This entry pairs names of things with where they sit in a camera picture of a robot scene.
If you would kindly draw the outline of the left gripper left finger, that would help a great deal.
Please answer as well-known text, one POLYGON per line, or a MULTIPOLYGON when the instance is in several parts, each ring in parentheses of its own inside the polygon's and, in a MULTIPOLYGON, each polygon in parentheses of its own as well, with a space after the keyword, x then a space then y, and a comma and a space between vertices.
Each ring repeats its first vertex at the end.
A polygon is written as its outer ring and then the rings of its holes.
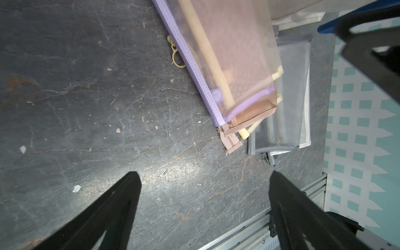
POLYGON ((36 250, 91 250, 100 238, 100 250, 127 248, 142 183, 131 171, 76 218, 47 237, 36 250))

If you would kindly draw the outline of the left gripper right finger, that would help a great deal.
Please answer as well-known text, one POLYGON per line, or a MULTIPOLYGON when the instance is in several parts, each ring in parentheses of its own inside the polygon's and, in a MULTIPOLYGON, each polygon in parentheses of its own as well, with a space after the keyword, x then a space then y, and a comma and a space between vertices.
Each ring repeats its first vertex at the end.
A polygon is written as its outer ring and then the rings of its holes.
POLYGON ((343 224, 322 211, 283 174, 270 177, 271 214, 283 250, 369 250, 343 224))

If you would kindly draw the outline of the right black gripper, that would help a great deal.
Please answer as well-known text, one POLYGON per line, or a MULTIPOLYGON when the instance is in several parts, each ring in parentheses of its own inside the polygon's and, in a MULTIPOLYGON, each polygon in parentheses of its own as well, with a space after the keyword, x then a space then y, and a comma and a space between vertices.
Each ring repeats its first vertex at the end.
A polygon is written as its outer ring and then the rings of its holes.
POLYGON ((341 17, 334 34, 345 42, 341 56, 400 102, 400 27, 354 33, 351 28, 400 16, 400 6, 379 8, 341 17))

